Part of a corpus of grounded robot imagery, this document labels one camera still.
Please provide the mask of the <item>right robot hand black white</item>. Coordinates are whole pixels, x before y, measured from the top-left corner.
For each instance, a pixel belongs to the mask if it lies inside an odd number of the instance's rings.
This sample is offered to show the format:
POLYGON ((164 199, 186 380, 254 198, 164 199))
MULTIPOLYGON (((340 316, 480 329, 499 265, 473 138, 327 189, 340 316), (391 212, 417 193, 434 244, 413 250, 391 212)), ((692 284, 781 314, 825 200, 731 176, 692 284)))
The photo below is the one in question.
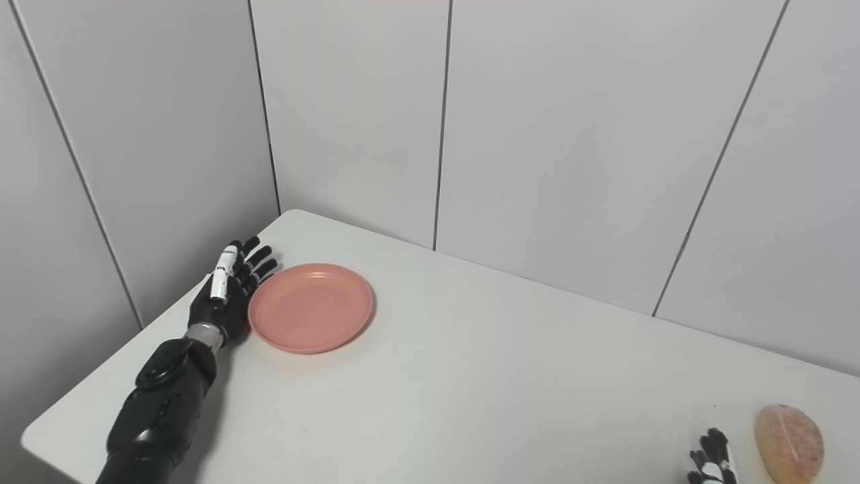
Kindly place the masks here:
POLYGON ((688 472, 688 483, 738 483, 729 441, 716 427, 699 438, 699 448, 690 450, 694 471, 688 472))

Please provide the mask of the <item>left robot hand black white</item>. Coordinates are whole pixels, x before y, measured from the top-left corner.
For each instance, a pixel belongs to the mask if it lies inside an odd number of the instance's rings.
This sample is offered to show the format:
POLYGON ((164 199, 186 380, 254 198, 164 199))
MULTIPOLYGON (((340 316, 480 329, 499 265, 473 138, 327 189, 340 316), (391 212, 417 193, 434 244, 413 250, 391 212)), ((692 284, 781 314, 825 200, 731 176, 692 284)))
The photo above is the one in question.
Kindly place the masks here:
POLYGON ((233 240, 191 301, 185 337, 213 353, 243 338, 249 330, 250 300, 276 268, 273 248, 259 236, 233 240))

